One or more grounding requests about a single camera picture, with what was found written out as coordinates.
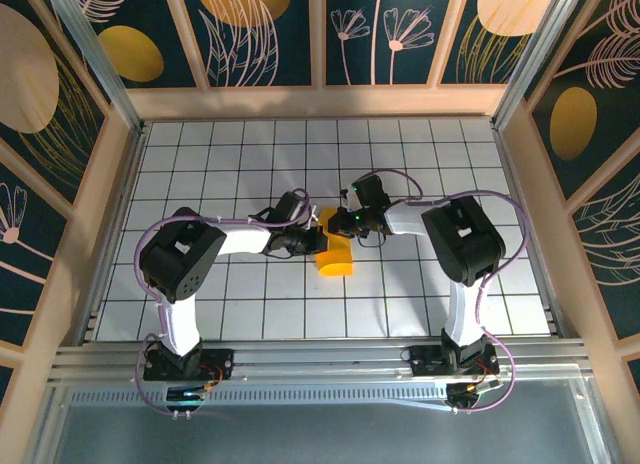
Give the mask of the dark panel cream disc lines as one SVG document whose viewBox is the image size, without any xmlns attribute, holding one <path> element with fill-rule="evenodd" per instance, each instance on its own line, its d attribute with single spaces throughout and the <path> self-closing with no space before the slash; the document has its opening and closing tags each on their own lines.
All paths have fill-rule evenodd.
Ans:
<svg viewBox="0 0 640 464">
<path fill-rule="evenodd" d="M 72 203 L 103 122 L 29 1 L 0 0 L 0 139 Z"/>
</svg>

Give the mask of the grey metal plate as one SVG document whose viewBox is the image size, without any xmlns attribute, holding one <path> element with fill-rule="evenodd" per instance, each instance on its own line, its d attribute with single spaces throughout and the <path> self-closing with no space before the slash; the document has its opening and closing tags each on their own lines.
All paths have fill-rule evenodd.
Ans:
<svg viewBox="0 0 640 464">
<path fill-rule="evenodd" d="M 115 386 L 48 400 L 28 464 L 624 464 L 576 380 L 476 414 L 391 403 L 230 404 L 174 420 Z"/>
</svg>

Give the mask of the dark panel pink leaf outlines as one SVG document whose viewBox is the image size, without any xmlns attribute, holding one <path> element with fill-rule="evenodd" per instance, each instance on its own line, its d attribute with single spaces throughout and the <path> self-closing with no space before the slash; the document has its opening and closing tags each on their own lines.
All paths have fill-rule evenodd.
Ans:
<svg viewBox="0 0 640 464">
<path fill-rule="evenodd" d="M 616 337 L 640 333 L 640 171 L 616 173 L 573 221 Z"/>
</svg>

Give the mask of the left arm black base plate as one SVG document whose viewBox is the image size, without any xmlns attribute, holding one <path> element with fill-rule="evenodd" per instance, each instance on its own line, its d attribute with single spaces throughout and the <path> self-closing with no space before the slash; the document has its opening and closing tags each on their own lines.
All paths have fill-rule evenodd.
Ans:
<svg viewBox="0 0 640 464">
<path fill-rule="evenodd" d="M 178 356 L 160 347 L 147 350 L 144 358 L 143 380 L 148 382 L 229 380 L 234 366 L 231 349 L 196 347 L 185 356 Z"/>
</svg>

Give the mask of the dark panel single pink flower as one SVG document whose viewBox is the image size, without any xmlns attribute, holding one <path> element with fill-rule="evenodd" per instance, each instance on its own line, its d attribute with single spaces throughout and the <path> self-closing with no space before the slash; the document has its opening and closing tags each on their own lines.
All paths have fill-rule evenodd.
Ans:
<svg viewBox="0 0 640 464">
<path fill-rule="evenodd" d="M 65 217 L 0 163 L 0 343 L 22 347 Z"/>
</svg>

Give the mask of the aluminium side rail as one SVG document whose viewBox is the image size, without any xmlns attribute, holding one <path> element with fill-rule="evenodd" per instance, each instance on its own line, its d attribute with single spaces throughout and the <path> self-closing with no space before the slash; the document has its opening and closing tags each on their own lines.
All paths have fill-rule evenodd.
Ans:
<svg viewBox="0 0 640 464">
<path fill-rule="evenodd" d="M 92 170 L 83 185 L 83 204 L 92 213 L 85 220 L 87 230 L 96 236 L 91 256 L 74 273 L 82 279 L 81 294 L 65 342 L 81 346 L 92 338 L 93 319 L 102 312 L 113 279 L 121 245 L 121 234 L 141 160 L 148 141 L 150 125 L 141 124 L 127 135 L 108 138 L 92 158 Z"/>
<path fill-rule="evenodd" d="M 520 206 L 514 212 L 517 227 L 521 234 L 527 236 L 524 255 L 517 257 L 499 275 L 511 329 L 516 336 L 573 338 L 575 332 L 557 299 L 507 139 L 498 126 L 492 128 L 492 133 L 509 195 Z"/>
</svg>

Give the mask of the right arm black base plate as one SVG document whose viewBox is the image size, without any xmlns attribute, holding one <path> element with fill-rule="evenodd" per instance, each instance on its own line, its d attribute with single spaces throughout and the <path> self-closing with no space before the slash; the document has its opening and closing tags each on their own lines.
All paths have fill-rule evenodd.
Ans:
<svg viewBox="0 0 640 464">
<path fill-rule="evenodd" d="M 409 364 L 414 377 L 492 375 L 500 373 L 495 347 L 454 350 L 443 346 L 412 346 Z"/>
</svg>

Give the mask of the yellow cloth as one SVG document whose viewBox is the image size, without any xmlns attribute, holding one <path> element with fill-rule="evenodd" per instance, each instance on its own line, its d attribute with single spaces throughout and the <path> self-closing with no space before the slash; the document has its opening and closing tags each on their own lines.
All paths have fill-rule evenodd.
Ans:
<svg viewBox="0 0 640 464">
<path fill-rule="evenodd" d="M 315 255 L 316 268 L 323 277 L 346 277 L 353 274 L 351 241 L 329 232 L 329 219 L 336 211 L 336 208 L 323 207 L 318 220 L 327 239 L 326 249 Z"/>
</svg>

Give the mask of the aluminium frame rail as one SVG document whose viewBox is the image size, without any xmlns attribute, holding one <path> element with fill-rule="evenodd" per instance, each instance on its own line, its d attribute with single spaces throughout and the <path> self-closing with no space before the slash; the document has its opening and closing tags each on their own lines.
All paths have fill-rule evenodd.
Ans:
<svg viewBox="0 0 640 464">
<path fill-rule="evenodd" d="M 594 375 L 580 339 L 505 337 L 520 380 L 590 378 Z M 436 347 L 435 338 L 208 341 L 205 349 L 234 353 L 230 383 L 342 384 L 405 382 L 413 378 L 411 346 Z M 47 382 L 51 385 L 128 384 L 141 345 L 134 342 L 90 342 L 61 347 Z"/>
</svg>

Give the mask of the aluminium corner post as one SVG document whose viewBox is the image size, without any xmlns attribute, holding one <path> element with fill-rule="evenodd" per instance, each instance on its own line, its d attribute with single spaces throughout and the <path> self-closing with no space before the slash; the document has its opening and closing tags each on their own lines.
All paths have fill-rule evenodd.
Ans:
<svg viewBox="0 0 640 464">
<path fill-rule="evenodd" d="M 100 42 L 94 29 L 97 24 L 108 24 L 126 0 L 48 1 L 127 126 L 136 134 L 140 134 L 141 119 L 115 65 L 107 55 L 106 47 Z"/>
<path fill-rule="evenodd" d="M 538 28 L 527 43 L 511 75 L 505 94 L 492 117 L 494 131 L 500 131 L 508 123 L 536 72 L 557 41 L 574 6 L 575 0 L 550 1 Z"/>
</svg>

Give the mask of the dark panel cream circle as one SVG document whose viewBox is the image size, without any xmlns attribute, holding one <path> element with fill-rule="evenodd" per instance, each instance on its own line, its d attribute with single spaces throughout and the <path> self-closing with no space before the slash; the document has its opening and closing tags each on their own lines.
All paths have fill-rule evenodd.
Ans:
<svg viewBox="0 0 640 464">
<path fill-rule="evenodd" d="M 505 85 L 551 0 L 466 0 L 444 85 Z"/>
</svg>

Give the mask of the dark panel gold circle leaves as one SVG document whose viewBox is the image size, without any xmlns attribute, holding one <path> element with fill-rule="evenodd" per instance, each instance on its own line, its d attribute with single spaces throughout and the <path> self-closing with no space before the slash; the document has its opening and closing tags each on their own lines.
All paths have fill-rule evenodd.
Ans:
<svg viewBox="0 0 640 464">
<path fill-rule="evenodd" d="M 184 0 L 211 87 L 309 86 L 309 0 Z"/>
</svg>

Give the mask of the dark panel gold oval fern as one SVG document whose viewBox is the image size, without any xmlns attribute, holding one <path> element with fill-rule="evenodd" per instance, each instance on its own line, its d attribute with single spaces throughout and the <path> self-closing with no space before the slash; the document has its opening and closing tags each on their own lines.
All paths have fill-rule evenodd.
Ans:
<svg viewBox="0 0 640 464">
<path fill-rule="evenodd" d="M 600 0 L 532 117 L 569 198 L 640 127 L 640 0 Z"/>
</svg>

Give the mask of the dark panel pink flowers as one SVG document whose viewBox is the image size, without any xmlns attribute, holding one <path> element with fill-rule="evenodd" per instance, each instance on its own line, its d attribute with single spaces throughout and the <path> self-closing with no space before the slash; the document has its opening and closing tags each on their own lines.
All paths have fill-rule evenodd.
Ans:
<svg viewBox="0 0 640 464">
<path fill-rule="evenodd" d="M 326 0 L 325 83 L 425 84 L 450 0 Z"/>
</svg>

